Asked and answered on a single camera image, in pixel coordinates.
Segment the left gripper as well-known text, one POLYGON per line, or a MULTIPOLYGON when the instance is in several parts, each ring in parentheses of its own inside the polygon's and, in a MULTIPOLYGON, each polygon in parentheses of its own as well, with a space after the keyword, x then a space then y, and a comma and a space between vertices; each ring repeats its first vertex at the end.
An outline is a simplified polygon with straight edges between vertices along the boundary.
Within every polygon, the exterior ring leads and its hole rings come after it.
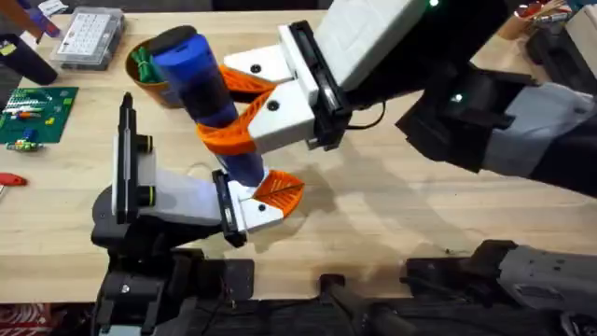
POLYGON ((269 170, 258 187, 230 180, 223 170, 213 171, 209 180, 180 175, 160 169, 155 154, 139 157, 137 176, 141 187, 153 189, 153 203, 140 206, 139 215, 155 218, 184 244, 220 233, 241 247, 246 232, 277 225, 292 214, 305 190, 301 179, 278 170, 269 170), (239 226, 232 198, 239 201, 239 226))

